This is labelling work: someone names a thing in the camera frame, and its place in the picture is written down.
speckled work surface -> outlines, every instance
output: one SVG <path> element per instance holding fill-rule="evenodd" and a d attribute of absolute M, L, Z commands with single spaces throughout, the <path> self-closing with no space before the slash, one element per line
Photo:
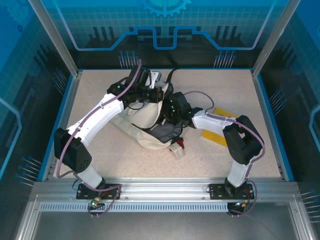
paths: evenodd
<path fill-rule="evenodd" d="M 161 70 L 167 78 L 171 70 Z M 114 82 L 130 70 L 84 70 L 78 86 L 68 126 L 80 120 L 103 97 Z M 262 136 L 265 156 L 253 165 L 251 177 L 279 177 L 275 155 L 249 70 L 176 70 L 174 91 L 203 91 L 213 97 L 216 107 L 237 116 L 247 115 Z M 192 107 L 207 108 L 210 101 L 201 94 L 190 94 Z M 187 128 L 183 134 L 185 157 L 177 160 L 168 148 L 143 148 L 133 138 L 107 123 L 92 140 L 88 151 L 95 169 L 104 177 L 226 177 L 232 158 L 228 149 L 201 137 L 202 130 Z M 69 168 L 62 165 L 61 173 Z"/>

enclosure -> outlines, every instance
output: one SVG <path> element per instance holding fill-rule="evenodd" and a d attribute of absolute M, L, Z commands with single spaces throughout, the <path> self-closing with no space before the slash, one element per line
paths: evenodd
<path fill-rule="evenodd" d="M 1 239 L 318 239 L 319 9 L 312 0 L 0 2 Z M 183 131 L 177 159 L 107 123 L 87 149 L 122 189 L 98 219 L 90 200 L 76 199 L 76 178 L 57 178 L 54 132 L 139 61 L 164 80 L 176 69 L 175 92 L 205 92 L 250 118 L 266 154 L 249 175 L 257 191 L 248 217 L 231 218 L 236 201 L 207 192 L 233 159 L 201 129 Z M 200 94 L 187 100 L 210 107 Z M 103 203 L 97 213 L 111 200 Z"/>

blue frame border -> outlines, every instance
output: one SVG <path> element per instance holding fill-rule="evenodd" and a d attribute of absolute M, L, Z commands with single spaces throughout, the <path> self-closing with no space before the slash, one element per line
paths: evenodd
<path fill-rule="evenodd" d="M 289 163 L 289 160 L 288 160 L 288 156 L 287 156 L 284 144 L 282 142 L 282 139 L 281 139 L 281 136 L 280 136 L 280 133 L 279 133 L 279 129 L 278 129 L 278 126 L 277 126 L 277 123 L 276 123 L 276 119 L 275 119 L 274 113 L 272 112 L 271 105 L 270 105 L 270 102 L 269 102 L 269 98 L 268 98 L 268 95 L 267 95 L 267 92 L 266 92 L 266 89 L 265 89 L 265 85 L 264 85 L 264 83 L 262 81 L 260 73 L 257 75 L 257 79 L 258 79 L 258 83 L 259 83 L 259 85 L 261 87 L 261 92 L 262 92 L 262 95 L 263 95 L 263 98 L 264 98 L 264 101 L 265 101 L 265 105 L 266 105 L 267 111 L 268 111 L 270 119 L 271 119 L 272 128 L 274 130 L 275 138 L 276 138 L 277 144 L 278 144 L 279 149 L 280 149 L 280 154 L 281 154 L 282 159 L 283 159 L 283 164 L 284 164 L 284 168 L 285 168 L 285 171 L 287 173 L 287 176 L 288 176 L 288 181 L 294 182 L 295 178 L 294 178 L 294 175 L 292 173 L 292 170 L 291 170 L 291 167 L 290 167 L 290 163 Z"/>
<path fill-rule="evenodd" d="M 63 98 L 62 98 L 62 101 L 61 101 L 61 104 L 60 104 L 60 108 L 59 108 L 58 114 L 56 116 L 54 125 L 53 125 L 53 129 L 52 129 L 51 136 L 50 136 L 50 139 L 49 139 L 49 142 L 48 142 L 48 146 L 47 146 L 45 154 L 44 154 L 44 158 L 43 158 L 43 162 L 42 162 L 42 165 L 41 165 L 41 168 L 40 168 L 40 172 L 39 172 L 39 175 L 38 175 L 37 180 L 36 180 L 37 182 L 42 182 L 42 179 L 43 179 L 43 177 L 45 175 L 46 167 L 47 167 L 47 164 L 49 162 L 49 156 L 50 156 L 50 153 L 51 153 L 51 149 L 52 149 L 52 146 L 54 144 L 54 134 L 55 134 L 55 131 L 59 127 L 59 123 L 60 123 L 60 120 L 61 120 L 62 113 L 63 113 L 63 111 L 65 109 L 65 105 L 66 105 L 66 101 L 67 101 L 68 94 L 69 94 L 69 91 L 70 91 L 70 87 L 71 87 L 71 84 L 73 82 L 73 78 L 74 78 L 74 76 L 72 74 L 70 74 L 70 77 L 69 77 L 68 83 L 66 85 L 66 88 L 65 88 L 65 91 L 64 91 L 64 94 L 63 94 Z"/>

metal post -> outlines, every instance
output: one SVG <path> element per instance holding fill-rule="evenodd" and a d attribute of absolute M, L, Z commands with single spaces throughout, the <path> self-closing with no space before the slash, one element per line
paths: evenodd
<path fill-rule="evenodd" d="M 32 6 L 35 14 L 39 18 L 40 22 L 42 23 L 46 33 L 49 35 L 49 38 L 51 39 L 58 53 L 60 54 L 66 67 L 68 68 L 68 70 L 73 76 L 77 77 L 79 70 L 74 60 L 72 59 L 67 49 L 67 46 L 65 45 L 63 39 L 61 38 L 44 4 L 42 3 L 41 0 L 28 0 L 28 1 Z"/>
<path fill-rule="evenodd" d="M 266 63 L 269 55 L 271 54 L 272 50 L 274 49 L 277 41 L 279 40 L 280 36 L 282 35 L 285 27 L 287 26 L 289 20 L 291 19 L 292 15 L 294 14 L 297 6 L 299 5 L 300 0 L 289 0 L 285 8 L 283 9 L 281 16 L 279 17 L 278 21 L 276 22 L 268 40 L 266 41 L 258 59 L 256 60 L 252 72 L 253 76 L 256 77 L 264 64 Z"/>

